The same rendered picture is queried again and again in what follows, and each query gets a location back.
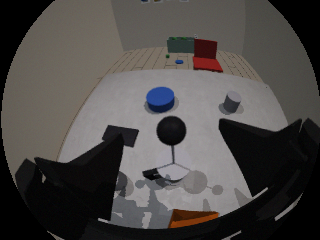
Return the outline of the grey cylinder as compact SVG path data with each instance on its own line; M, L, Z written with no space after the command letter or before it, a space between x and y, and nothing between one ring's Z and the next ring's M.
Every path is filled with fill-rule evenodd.
M117 183L116 183L117 191L123 191L123 189L125 189L125 187L127 187L127 184L128 184L127 176L125 176L123 172L119 171L119 176L117 176L116 181L117 181ZM116 189L115 189L115 191L116 191Z
M235 113L239 108L241 96L237 92L229 91L225 97L223 107L225 111Z

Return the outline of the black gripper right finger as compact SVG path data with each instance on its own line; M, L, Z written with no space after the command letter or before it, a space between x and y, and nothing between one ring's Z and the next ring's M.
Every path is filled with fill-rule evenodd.
M300 132L300 128L301 120L281 131L265 131L264 128L235 120L219 120L221 137L224 137L233 159L239 164L252 197L267 188L265 183L275 172L289 140Z

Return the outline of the black flat rectangular pad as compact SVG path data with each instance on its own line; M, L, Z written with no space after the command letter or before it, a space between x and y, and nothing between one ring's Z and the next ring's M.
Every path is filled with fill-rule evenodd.
M116 133L121 133L121 135L123 135L124 145L133 147L133 144L135 144L135 141L137 139L137 135L139 135L139 132L137 131L139 131L139 129L116 127L116 125L108 124L107 131L104 132L103 140L108 140L108 137L116 135Z

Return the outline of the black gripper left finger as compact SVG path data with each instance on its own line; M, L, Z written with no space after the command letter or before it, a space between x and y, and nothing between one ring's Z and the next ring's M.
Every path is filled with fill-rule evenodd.
M124 139L121 133L108 137L69 163L35 157L45 179L64 185L85 207L111 221L113 196L119 176Z

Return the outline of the glass french press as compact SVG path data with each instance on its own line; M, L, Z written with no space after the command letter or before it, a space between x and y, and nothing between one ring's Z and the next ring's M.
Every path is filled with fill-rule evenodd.
M192 165L189 153L183 148L175 147L185 137L184 120L175 116L165 117L165 119L157 124L156 132L161 143L172 145L172 148L161 151L156 159L156 168L143 171L143 175L145 179L149 180L161 179L163 177L163 180L168 185L179 185L187 177L187 173ZM160 173L160 175L156 175L156 173Z

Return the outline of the blue short cylinder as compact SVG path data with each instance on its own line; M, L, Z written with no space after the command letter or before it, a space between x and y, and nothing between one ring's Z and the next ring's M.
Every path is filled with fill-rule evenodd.
M175 105L175 92L173 89L164 87L149 89L145 99L152 112L165 113L171 111Z

